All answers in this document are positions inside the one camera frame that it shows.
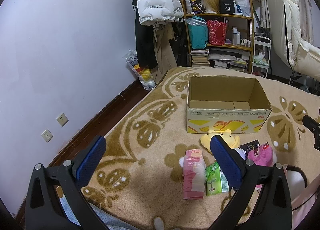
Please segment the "white metal cart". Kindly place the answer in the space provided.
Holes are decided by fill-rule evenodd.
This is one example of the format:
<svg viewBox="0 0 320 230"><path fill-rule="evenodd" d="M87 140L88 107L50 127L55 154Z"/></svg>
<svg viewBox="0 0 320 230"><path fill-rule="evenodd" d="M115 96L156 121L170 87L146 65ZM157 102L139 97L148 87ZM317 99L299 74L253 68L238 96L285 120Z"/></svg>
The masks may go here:
<svg viewBox="0 0 320 230"><path fill-rule="evenodd" d="M254 36L251 74L267 78L270 67L271 46L271 39L261 35Z"/></svg>

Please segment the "beige trench coat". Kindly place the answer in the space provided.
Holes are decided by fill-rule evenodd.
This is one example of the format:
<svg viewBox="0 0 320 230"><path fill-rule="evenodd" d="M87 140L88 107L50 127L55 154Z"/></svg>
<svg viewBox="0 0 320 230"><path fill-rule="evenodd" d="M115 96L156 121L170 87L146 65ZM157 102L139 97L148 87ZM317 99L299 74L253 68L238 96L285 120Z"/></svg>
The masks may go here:
<svg viewBox="0 0 320 230"><path fill-rule="evenodd" d="M177 67L176 59L169 40L174 38L171 23L158 26L154 31L154 50L157 66L151 68L151 74L156 84L165 76L166 72Z"/></svg>

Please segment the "lavender-haired doll plush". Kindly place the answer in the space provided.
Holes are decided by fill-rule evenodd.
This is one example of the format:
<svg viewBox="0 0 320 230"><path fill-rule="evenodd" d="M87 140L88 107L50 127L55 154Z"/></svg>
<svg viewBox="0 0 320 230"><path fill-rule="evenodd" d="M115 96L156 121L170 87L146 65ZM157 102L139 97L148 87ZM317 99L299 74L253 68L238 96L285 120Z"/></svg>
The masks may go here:
<svg viewBox="0 0 320 230"><path fill-rule="evenodd" d="M241 156L241 158L242 158L243 160L245 160L245 159L247 158L246 152L245 152L243 149L241 149L241 148L235 148L234 150Z"/></svg>

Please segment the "wooden bookshelf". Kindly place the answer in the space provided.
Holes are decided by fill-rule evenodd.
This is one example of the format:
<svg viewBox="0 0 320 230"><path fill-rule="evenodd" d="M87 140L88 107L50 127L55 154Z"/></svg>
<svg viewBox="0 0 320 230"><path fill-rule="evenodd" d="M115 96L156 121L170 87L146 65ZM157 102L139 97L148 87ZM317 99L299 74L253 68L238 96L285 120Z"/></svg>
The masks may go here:
<svg viewBox="0 0 320 230"><path fill-rule="evenodd" d="M248 72L252 67L253 16L236 0L180 0L191 67Z"/></svg>

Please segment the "beige patterned carpet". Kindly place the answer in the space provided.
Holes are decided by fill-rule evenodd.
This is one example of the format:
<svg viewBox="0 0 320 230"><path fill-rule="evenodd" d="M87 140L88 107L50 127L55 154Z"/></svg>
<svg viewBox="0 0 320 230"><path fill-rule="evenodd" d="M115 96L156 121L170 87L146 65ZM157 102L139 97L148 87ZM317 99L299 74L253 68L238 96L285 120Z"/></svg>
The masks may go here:
<svg viewBox="0 0 320 230"><path fill-rule="evenodd" d="M82 189L93 207L115 229L207 229L232 192L183 198L179 160L199 149L200 135L186 129L190 77L240 72L210 67L177 67L107 135L106 153L88 186ZM259 78L272 112L259 132L240 135L242 143L268 143L279 163L304 171L308 184L319 175L319 151L304 115L319 120L319 97L278 81Z"/></svg>

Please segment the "red gift bag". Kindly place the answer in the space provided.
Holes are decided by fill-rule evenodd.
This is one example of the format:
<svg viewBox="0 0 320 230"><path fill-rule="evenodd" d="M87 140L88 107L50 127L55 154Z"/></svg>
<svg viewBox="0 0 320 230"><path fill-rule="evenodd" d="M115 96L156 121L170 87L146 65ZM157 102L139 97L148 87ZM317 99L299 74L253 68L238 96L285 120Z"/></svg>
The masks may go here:
<svg viewBox="0 0 320 230"><path fill-rule="evenodd" d="M222 46L225 44L228 23L217 20L208 20L209 43L214 46Z"/></svg>

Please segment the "teal bag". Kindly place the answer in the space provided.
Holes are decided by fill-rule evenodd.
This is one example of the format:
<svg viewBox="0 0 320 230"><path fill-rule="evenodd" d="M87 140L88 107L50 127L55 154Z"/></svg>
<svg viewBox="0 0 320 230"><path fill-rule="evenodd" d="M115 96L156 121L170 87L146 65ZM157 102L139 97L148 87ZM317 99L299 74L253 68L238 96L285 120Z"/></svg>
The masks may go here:
<svg viewBox="0 0 320 230"><path fill-rule="evenodd" d="M208 26L205 19L194 16L186 19L192 49L204 49L208 44Z"/></svg>

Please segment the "pink bear plush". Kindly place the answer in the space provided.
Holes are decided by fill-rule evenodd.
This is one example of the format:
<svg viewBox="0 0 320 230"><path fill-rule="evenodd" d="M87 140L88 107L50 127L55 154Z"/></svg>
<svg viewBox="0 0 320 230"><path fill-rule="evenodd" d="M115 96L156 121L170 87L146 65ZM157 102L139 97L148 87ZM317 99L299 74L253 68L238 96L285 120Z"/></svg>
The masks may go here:
<svg viewBox="0 0 320 230"><path fill-rule="evenodd" d="M271 167L273 165L273 149L268 143L259 145L254 150L250 150L247 159L252 160L258 166Z"/></svg>

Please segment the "pink plastic-wrapped tissue pack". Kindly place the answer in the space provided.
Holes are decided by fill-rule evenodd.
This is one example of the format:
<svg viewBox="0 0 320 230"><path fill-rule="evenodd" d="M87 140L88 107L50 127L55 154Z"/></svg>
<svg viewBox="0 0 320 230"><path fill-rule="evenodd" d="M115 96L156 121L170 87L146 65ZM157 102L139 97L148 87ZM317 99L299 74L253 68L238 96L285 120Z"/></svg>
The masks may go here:
<svg viewBox="0 0 320 230"><path fill-rule="evenodd" d="M206 164L202 150L189 149L180 158L183 176L183 198L185 200L203 199L206 184Z"/></svg>

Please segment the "plastic bag of toys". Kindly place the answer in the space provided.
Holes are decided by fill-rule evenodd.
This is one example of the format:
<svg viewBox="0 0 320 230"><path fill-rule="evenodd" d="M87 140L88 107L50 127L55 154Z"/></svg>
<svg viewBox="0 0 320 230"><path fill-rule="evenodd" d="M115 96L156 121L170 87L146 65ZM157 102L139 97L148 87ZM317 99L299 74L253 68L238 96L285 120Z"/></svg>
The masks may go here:
<svg viewBox="0 0 320 230"><path fill-rule="evenodd" d="M129 49L123 58L125 59L131 71L133 71L133 73L137 76L138 80L142 84L142 87L147 91L151 91L156 86L156 83L148 67L141 67L139 65L136 50L131 51Z"/></svg>

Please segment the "green tissue pack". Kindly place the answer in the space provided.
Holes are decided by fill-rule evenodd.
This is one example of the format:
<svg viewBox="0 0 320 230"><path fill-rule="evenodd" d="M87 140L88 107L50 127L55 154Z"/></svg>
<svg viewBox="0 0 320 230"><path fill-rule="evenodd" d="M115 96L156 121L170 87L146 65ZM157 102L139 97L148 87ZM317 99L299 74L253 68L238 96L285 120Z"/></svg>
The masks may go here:
<svg viewBox="0 0 320 230"><path fill-rule="evenodd" d="M217 162L206 168L206 195L216 195L229 191L228 181Z"/></svg>

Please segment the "stack of books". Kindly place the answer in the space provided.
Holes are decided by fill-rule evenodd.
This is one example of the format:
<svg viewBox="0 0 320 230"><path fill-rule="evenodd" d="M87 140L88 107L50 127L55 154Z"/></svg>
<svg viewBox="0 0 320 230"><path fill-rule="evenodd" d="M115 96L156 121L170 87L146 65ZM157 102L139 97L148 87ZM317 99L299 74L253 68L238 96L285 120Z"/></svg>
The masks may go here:
<svg viewBox="0 0 320 230"><path fill-rule="evenodd" d="M192 49L190 51L191 65L192 66L209 66L210 61L208 49Z"/></svg>

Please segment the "lower wall socket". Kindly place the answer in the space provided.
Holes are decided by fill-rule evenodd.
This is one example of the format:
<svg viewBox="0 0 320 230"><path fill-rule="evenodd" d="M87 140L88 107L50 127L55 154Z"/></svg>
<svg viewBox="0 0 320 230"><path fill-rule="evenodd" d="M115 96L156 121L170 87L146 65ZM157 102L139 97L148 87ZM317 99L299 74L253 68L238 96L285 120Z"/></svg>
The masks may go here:
<svg viewBox="0 0 320 230"><path fill-rule="evenodd" d="M46 142L49 142L53 138L53 134L48 129L45 129L41 136Z"/></svg>

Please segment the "wall socket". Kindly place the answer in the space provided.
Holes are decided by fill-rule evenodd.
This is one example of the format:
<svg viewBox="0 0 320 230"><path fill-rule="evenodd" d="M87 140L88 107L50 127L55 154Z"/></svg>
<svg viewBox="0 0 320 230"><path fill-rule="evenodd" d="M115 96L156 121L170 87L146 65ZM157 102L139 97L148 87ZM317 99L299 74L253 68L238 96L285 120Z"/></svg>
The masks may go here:
<svg viewBox="0 0 320 230"><path fill-rule="evenodd" d="M68 118L64 113L61 113L56 120L62 127L68 122Z"/></svg>
<svg viewBox="0 0 320 230"><path fill-rule="evenodd" d="M53 134L48 129L45 129L41 136L46 142L49 142L53 138Z"/></svg>

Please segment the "black box with 40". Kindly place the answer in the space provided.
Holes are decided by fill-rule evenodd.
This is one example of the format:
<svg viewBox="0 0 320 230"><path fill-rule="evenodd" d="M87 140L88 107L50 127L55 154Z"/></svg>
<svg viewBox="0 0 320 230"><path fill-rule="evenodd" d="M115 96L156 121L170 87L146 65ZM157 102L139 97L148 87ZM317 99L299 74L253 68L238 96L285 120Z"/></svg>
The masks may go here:
<svg viewBox="0 0 320 230"><path fill-rule="evenodd" d="M233 15L235 13L233 0L219 0L220 13Z"/></svg>

